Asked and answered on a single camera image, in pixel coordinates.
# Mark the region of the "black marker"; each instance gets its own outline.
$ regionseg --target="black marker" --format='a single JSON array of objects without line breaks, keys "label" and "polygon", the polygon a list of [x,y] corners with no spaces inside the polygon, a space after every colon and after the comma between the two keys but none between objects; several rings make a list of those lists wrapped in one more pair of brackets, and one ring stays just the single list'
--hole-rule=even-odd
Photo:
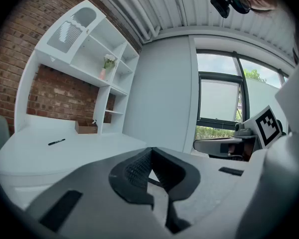
[{"label": "black marker", "polygon": [[65,140],[65,139],[58,140],[58,141],[54,141],[54,142],[49,143],[48,145],[53,145],[53,144],[55,144],[55,143],[58,143],[58,142],[61,142],[61,141],[64,141],[64,140]]}]

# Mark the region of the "brick wall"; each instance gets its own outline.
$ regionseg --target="brick wall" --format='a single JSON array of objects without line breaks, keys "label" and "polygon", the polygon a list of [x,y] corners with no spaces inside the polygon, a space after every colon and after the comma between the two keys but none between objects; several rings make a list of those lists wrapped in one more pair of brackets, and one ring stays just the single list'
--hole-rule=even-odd
[{"label": "brick wall", "polygon": [[[81,1],[83,0],[21,0],[3,24],[0,32],[0,115],[7,119],[11,133],[14,132],[13,111],[16,90],[29,56],[46,30],[61,15]],[[89,1],[98,7],[136,51],[140,52],[136,41],[104,4],[99,0]],[[74,116],[80,116],[82,120],[91,118],[91,106],[95,102],[97,88],[87,83],[76,82],[77,89],[69,90],[69,84],[64,82],[65,79],[68,81],[76,81],[76,79],[70,79],[70,76],[65,74],[62,78],[58,74],[59,72],[55,70],[50,71],[49,68],[40,67],[32,84],[28,113],[67,120],[74,119]],[[69,96],[72,92],[76,92],[75,95],[81,97],[74,99]],[[87,106],[75,103],[79,101]]]}]

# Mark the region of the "corrugated metal ceiling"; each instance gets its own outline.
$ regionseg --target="corrugated metal ceiling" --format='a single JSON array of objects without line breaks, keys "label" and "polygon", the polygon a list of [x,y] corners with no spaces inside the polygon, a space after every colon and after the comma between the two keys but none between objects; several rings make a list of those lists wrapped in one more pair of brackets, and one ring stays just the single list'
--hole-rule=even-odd
[{"label": "corrugated metal ceiling", "polygon": [[[232,7],[227,19],[222,18],[210,0],[138,0],[154,28],[171,29],[182,26],[212,26],[233,29],[257,37],[292,59],[294,24],[282,9],[267,15],[254,12],[242,15]],[[138,16],[147,32],[150,31],[144,17],[131,0],[126,0]]]}]

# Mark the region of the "black window frame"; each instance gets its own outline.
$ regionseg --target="black window frame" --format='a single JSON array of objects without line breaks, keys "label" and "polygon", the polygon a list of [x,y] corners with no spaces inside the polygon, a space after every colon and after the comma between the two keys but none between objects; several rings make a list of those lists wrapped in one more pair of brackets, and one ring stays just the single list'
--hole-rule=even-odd
[{"label": "black window frame", "polygon": [[244,74],[244,69],[241,65],[240,59],[248,60],[250,62],[254,62],[261,66],[264,66],[270,70],[273,70],[278,73],[278,76],[281,80],[285,77],[289,77],[286,73],[284,73],[281,69],[277,69],[267,63],[264,63],[258,59],[254,59],[245,55],[240,55],[237,52],[227,52],[227,51],[218,51],[218,50],[206,50],[206,49],[197,49],[196,54],[213,54],[213,55],[221,55],[232,57],[238,75],[225,74],[225,73],[216,73],[216,72],[199,72],[199,99],[198,99],[198,112],[197,112],[197,123],[198,126],[206,126],[218,129],[227,129],[227,130],[235,130],[236,121],[228,121],[221,119],[210,119],[210,118],[201,118],[200,117],[200,107],[201,107],[201,80],[216,80],[216,81],[225,81],[238,83],[240,85],[241,97],[242,97],[242,122],[248,120],[250,118],[250,105],[249,105],[249,93],[247,87],[247,81]]}]

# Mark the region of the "flower vase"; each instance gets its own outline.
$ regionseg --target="flower vase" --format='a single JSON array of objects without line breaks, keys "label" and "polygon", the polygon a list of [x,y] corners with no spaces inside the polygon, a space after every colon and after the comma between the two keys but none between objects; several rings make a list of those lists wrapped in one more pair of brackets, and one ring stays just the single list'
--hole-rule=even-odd
[{"label": "flower vase", "polygon": [[101,71],[100,77],[99,77],[101,80],[105,80],[105,73],[106,73],[106,69],[102,68],[102,71]]}]

